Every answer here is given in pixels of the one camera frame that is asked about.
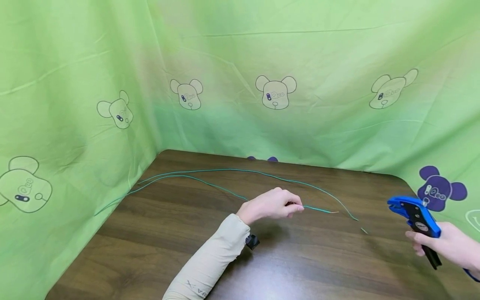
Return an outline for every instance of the purple bear print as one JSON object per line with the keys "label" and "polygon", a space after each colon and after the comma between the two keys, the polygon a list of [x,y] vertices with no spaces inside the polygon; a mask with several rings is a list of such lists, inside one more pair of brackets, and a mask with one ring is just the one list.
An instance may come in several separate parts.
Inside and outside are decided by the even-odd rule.
{"label": "purple bear print", "polygon": [[426,182],[417,191],[417,196],[431,211],[443,211],[447,199],[461,201],[467,197],[467,188],[463,183],[450,183],[445,177],[440,176],[439,170],[434,166],[423,167],[420,170],[420,177]]}
{"label": "purple bear print", "polygon": [[[253,159],[256,159],[255,157],[253,156],[249,156],[247,157],[248,159],[250,160],[253,160]],[[271,158],[267,159],[268,161],[275,161],[275,162],[278,162],[278,159],[275,157],[275,156],[272,156]]]}

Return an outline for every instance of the black handle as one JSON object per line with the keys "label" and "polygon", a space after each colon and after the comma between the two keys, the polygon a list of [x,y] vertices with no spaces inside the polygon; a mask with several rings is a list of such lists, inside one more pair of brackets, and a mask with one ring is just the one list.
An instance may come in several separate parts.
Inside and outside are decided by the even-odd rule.
{"label": "black handle", "polygon": [[442,265],[442,262],[440,261],[440,258],[438,257],[437,252],[428,248],[425,245],[422,245],[422,249],[425,252],[425,256],[428,258],[428,261],[430,262],[430,264],[435,270],[437,269],[437,267]]}

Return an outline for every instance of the fingers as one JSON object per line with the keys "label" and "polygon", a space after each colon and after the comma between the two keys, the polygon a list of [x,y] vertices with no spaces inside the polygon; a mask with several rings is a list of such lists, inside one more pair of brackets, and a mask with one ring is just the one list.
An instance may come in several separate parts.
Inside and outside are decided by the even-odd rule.
{"label": "fingers", "polygon": [[293,215],[294,213],[297,213],[297,212],[302,212],[304,209],[305,208],[303,208],[302,205],[290,204],[283,207],[283,215],[290,217],[290,215]]}
{"label": "fingers", "polygon": [[287,190],[283,190],[282,193],[283,193],[283,198],[284,198],[285,204],[287,204],[288,202],[292,202],[294,204],[298,204],[298,205],[303,206],[299,196],[297,196],[295,194],[292,194]]}
{"label": "fingers", "polygon": [[413,242],[413,249],[415,250],[415,253],[418,255],[418,256],[424,256],[425,255],[425,251],[423,251],[422,247],[420,244],[418,243],[415,243]]}
{"label": "fingers", "polygon": [[405,235],[407,238],[411,239],[416,244],[425,245],[429,248],[433,248],[436,242],[435,239],[427,237],[426,235],[418,232],[407,231],[405,232]]}

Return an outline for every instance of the left hand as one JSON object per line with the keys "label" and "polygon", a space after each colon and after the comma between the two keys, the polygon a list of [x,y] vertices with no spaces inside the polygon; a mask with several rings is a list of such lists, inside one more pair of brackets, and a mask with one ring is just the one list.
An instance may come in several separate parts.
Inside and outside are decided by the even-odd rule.
{"label": "left hand", "polygon": [[275,188],[242,204],[237,212],[247,225],[261,218],[292,218],[296,212],[304,210],[300,197],[281,188]]}

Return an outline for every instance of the hand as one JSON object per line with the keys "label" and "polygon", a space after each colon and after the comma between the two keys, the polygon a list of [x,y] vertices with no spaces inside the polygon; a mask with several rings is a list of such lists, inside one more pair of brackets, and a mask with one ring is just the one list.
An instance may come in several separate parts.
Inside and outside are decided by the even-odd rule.
{"label": "hand", "polygon": [[413,241],[413,249],[417,255],[425,255],[421,248],[425,245],[464,269],[474,273],[480,272],[480,243],[469,238],[451,223],[438,222],[437,225],[442,230],[438,239],[413,231],[405,233]]}
{"label": "hand", "polygon": [[242,204],[237,215],[245,224],[250,225],[265,217],[272,219],[292,218],[294,213],[303,210],[300,197],[287,190],[275,188]]}

